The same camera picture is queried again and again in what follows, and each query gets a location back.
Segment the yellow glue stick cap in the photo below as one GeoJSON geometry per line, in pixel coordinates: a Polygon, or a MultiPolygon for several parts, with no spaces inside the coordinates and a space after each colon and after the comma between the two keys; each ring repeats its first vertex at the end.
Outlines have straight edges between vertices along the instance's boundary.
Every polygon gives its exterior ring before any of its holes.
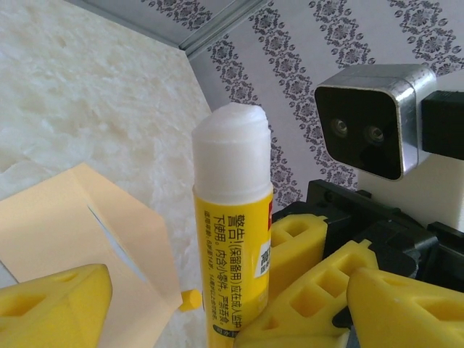
{"type": "Polygon", "coordinates": [[[181,292],[182,304],[179,307],[181,312],[196,310],[202,306],[202,294],[198,289],[190,289],[181,292]]]}

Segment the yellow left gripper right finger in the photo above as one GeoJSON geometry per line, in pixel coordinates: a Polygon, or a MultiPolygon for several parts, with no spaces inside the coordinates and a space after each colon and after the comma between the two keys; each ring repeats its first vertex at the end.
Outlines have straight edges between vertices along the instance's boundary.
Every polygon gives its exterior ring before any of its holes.
{"type": "Polygon", "coordinates": [[[350,277],[360,348],[464,348],[464,293],[382,270],[350,277]]]}

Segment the white paper letter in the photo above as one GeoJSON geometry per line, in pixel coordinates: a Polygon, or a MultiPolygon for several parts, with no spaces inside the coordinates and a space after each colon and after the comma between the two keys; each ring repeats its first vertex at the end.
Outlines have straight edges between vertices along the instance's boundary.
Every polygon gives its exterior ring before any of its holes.
{"type": "Polygon", "coordinates": [[[106,236],[110,246],[112,247],[115,254],[137,275],[139,279],[143,282],[147,282],[147,278],[141,269],[137,266],[137,264],[133,261],[131,256],[123,249],[120,242],[116,239],[113,233],[103,224],[101,219],[97,216],[97,214],[92,210],[92,208],[88,205],[88,210],[91,212],[97,223],[99,224],[100,228],[103,230],[104,235],[106,236]]]}

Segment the yellow glue stick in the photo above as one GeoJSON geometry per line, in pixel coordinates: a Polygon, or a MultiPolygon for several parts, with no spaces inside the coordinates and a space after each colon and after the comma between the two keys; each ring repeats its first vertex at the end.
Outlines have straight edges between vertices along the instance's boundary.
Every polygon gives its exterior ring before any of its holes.
{"type": "Polygon", "coordinates": [[[233,348],[268,303],[273,184],[264,110],[231,102],[192,133],[206,348],[233,348]]]}

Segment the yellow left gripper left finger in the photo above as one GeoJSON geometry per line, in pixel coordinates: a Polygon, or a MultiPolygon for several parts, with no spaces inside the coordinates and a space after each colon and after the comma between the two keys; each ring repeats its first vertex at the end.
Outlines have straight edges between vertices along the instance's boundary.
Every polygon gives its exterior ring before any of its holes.
{"type": "Polygon", "coordinates": [[[106,265],[0,289],[0,348],[97,348],[112,299],[106,265]]]}

